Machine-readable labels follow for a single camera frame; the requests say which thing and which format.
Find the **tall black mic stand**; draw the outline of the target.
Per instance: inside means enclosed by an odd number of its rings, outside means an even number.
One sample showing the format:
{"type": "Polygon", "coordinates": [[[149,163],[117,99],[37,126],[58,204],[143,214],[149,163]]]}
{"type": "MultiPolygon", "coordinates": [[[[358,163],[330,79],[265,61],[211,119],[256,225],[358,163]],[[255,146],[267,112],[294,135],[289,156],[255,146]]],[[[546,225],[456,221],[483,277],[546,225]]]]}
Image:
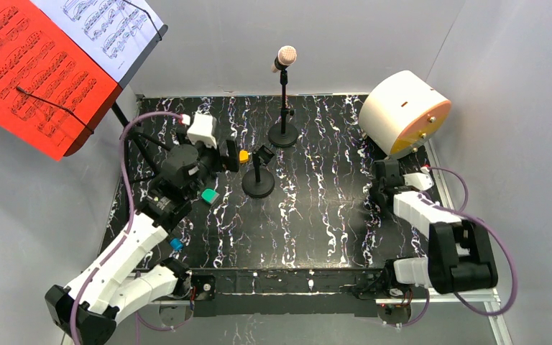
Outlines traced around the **tall black mic stand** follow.
{"type": "Polygon", "coordinates": [[[294,114],[294,110],[288,106],[287,99],[287,85],[288,85],[288,72],[286,70],[280,71],[280,85],[281,85],[281,107],[280,107],[280,122],[274,124],[268,131],[268,140],[279,148],[292,147],[298,140],[298,130],[292,125],[288,124],[287,118],[294,114]]]}

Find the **pink-headed microphone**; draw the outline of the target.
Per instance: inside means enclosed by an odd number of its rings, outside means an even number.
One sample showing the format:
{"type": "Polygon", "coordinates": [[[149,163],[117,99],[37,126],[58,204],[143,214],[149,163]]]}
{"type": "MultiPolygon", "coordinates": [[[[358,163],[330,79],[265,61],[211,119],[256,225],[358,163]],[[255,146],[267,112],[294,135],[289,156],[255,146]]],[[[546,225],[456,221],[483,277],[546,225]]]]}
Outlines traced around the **pink-headed microphone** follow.
{"type": "Polygon", "coordinates": [[[281,47],[271,65],[271,71],[277,73],[286,70],[297,60],[297,56],[297,50],[293,46],[286,45],[281,47]]]}

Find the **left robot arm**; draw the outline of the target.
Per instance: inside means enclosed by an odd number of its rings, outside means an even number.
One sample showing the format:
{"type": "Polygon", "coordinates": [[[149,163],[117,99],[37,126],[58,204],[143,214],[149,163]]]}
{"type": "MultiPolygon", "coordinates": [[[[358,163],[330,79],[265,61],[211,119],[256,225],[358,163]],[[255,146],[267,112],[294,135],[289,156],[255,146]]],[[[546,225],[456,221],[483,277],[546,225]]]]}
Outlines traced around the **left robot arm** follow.
{"type": "Polygon", "coordinates": [[[112,243],[79,276],[46,292],[52,321],[74,344],[105,344],[121,321],[158,298],[194,299],[191,269],[176,258],[158,262],[141,277],[127,278],[159,243],[176,251],[183,248],[173,230],[192,211],[192,202],[218,173],[239,171],[239,145],[228,139],[226,146],[226,155],[202,142],[173,147],[112,243]]]}

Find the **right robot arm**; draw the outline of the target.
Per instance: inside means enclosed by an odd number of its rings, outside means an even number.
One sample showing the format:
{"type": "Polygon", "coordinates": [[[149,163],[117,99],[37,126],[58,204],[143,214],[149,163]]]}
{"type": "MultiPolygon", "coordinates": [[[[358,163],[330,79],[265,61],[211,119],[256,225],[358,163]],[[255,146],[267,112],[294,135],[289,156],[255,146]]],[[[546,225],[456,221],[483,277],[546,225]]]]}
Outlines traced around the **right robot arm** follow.
{"type": "Polygon", "coordinates": [[[434,185],[428,168],[404,174],[397,160],[379,160],[372,170],[369,195],[380,210],[407,221],[428,240],[425,257],[385,262],[382,287],[416,286],[448,294],[496,286],[498,272],[487,230],[425,195],[434,185]]]}

